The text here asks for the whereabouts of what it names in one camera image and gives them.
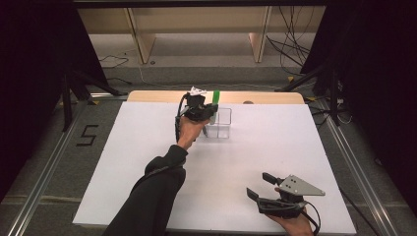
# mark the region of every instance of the metal frame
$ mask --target metal frame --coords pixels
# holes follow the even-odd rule
[[[320,106],[322,109],[328,109],[328,105],[323,101],[320,101]],[[349,142],[344,137],[340,126],[336,126],[331,119],[328,119],[328,127],[334,137],[334,140],[337,142],[340,151],[342,152],[343,158],[346,161],[346,164],[349,167],[350,172],[352,173],[356,184],[362,193],[362,196],[364,197],[372,215],[374,216],[374,219],[382,231],[382,234],[387,236],[399,235],[386,208],[372,187],[370,180],[350,147]]]
[[[86,101],[80,101],[76,107],[75,111],[75,119],[74,122],[69,126],[66,132],[63,132],[61,138],[58,141],[54,151],[50,155],[48,162],[46,163],[45,167],[42,170],[39,178],[37,179],[36,184],[34,185],[33,189],[31,190],[30,194],[27,197],[24,205],[22,206],[21,210],[19,211],[18,215],[16,216],[15,220],[12,223],[12,226],[9,229],[8,236],[15,236],[15,235],[24,235],[25,230],[27,229],[31,217],[34,214],[34,211],[39,204],[40,198],[43,195],[46,187],[49,184],[49,181],[52,175],[55,172],[56,167],[58,166],[59,161],[70,141],[74,129],[77,126],[79,118],[85,108],[87,107]]]
[[[35,0],[36,4],[56,3]],[[161,7],[248,7],[248,6],[330,6],[348,5],[355,0],[74,0],[59,3],[76,8],[161,8]]]

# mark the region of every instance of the transparent container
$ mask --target transparent container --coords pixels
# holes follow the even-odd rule
[[[229,139],[231,123],[232,109],[219,107],[215,114],[215,122],[213,124],[207,124],[206,133],[201,132],[200,137]]]

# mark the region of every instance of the black sleeve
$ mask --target black sleeve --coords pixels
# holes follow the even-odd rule
[[[154,158],[103,235],[164,235],[175,197],[185,181],[182,165],[187,154],[181,147],[171,146],[165,157]]]

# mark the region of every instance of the green object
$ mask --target green object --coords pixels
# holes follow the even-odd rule
[[[214,90],[212,93],[212,103],[218,104],[219,100],[220,100],[220,90]]]

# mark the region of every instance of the white tabletop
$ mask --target white tabletop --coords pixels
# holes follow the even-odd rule
[[[251,232],[283,229],[259,214],[246,188],[277,199],[267,172],[297,175],[324,190],[305,197],[319,211],[323,234],[355,234],[307,105],[220,104],[232,109],[229,139],[198,138],[189,149],[187,178],[168,230]],[[74,223],[108,225],[128,198],[145,166],[175,143],[177,103],[124,102],[83,197]],[[308,213],[317,220],[312,208]]]

